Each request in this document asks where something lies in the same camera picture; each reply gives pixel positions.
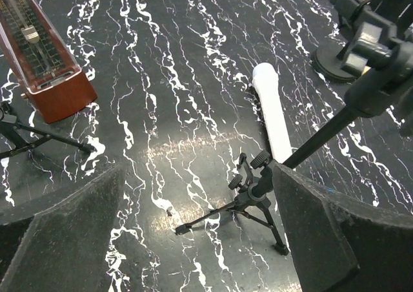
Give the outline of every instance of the tripod knob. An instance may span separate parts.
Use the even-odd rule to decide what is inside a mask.
[[[262,150],[252,161],[251,167],[254,169],[263,167],[267,161],[271,158],[271,154],[269,154],[266,150]]]
[[[231,180],[231,182],[228,184],[228,187],[231,190],[236,189],[237,187],[241,186],[241,182],[243,181],[243,177],[240,174],[236,174],[234,179]]]
[[[363,23],[347,48],[342,69],[353,76],[360,77],[367,66],[381,68],[387,65],[392,51],[379,43],[382,29]]]

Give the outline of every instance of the white cylinder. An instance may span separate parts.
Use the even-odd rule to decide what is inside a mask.
[[[290,137],[278,94],[278,74],[269,63],[257,65],[252,71],[254,86],[264,115],[273,159],[283,163],[291,154]]]

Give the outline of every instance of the white rounded tip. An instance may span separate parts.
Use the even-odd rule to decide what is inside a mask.
[[[270,63],[258,64],[252,71],[252,78],[255,78],[259,74],[277,74],[276,70]]]

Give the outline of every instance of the marble surface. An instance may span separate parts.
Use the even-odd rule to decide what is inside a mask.
[[[299,291],[291,257],[271,249],[264,227],[222,214],[185,236],[174,228],[230,202],[240,151],[251,158],[267,146],[250,86],[255,65],[268,61],[279,73],[294,149],[343,106],[347,86],[326,82],[309,60],[318,45],[339,41],[327,0],[38,1],[99,95],[49,129],[98,151],[84,159],[53,143],[3,160],[0,207],[81,185],[123,157],[131,172],[101,291]],[[0,63],[2,98],[23,122],[47,127]],[[357,121],[297,170],[412,214],[412,140],[398,125],[391,110]]]

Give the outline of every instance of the black tripod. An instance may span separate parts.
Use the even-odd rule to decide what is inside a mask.
[[[16,131],[17,129],[34,132],[35,134],[41,135],[41,137],[36,141],[27,142],[19,135],[19,133]],[[12,142],[15,145],[15,149],[13,150],[0,152],[0,160],[3,158],[15,156],[22,152],[26,152],[27,150],[37,148],[38,146],[44,144],[45,142],[48,142],[49,140],[57,140],[63,143],[67,143],[68,145],[73,145],[74,147],[79,148],[80,151],[83,151],[85,153],[91,153],[95,151],[95,148],[87,143],[79,143],[75,140],[60,137],[56,134],[45,132],[43,130],[20,123],[17,118],[17,114],[5,101],[0,103],[0,134],[2,134],[8,141]]]
[[[364,23],[356,35],[354,42],[349,46],[344,62],[351,65],[353,70],[363,71],[365,65],[372,67],[370,71],[362,75],[345,94],[344,107],[326,125],[291,155],[283,165],[294,169],[305,161],[311,154],[320,149],[326,142],[342,131],[347,125],[361,118],[379,116],[393,103],[405,105],[401,101],[404,93],[413,88],[413,43],[393,39],[397,47],[390,50],[378,43],[381,36],[381,28]],[[241,185],[242,176],[236,175],[230,182],[230,189],[240,187],[234,201],[211,211],[206,216],[193,222],[180,225],[176,228],[176,234],[189,232],[194,224],[197,224],[213,214],[221,211],[235,211],[264,226],[271,228],[276,238],[276,250],[282,255],[288,254],[288,249],[283,243],[274,221],[268,211],[270,205],[266,193],[273,191],[272,171],[275,161],[271,159],[267,151],[258,154],[251,162],[254,169],[263,167],[261,177],[252,176],[251,170],[245,161],[245,154],[241,153],[239,164],[244,165],[247,171],[247,180]],[[250,216],[245,209],[249,206],[257,206],[264,212],[267,222]]]

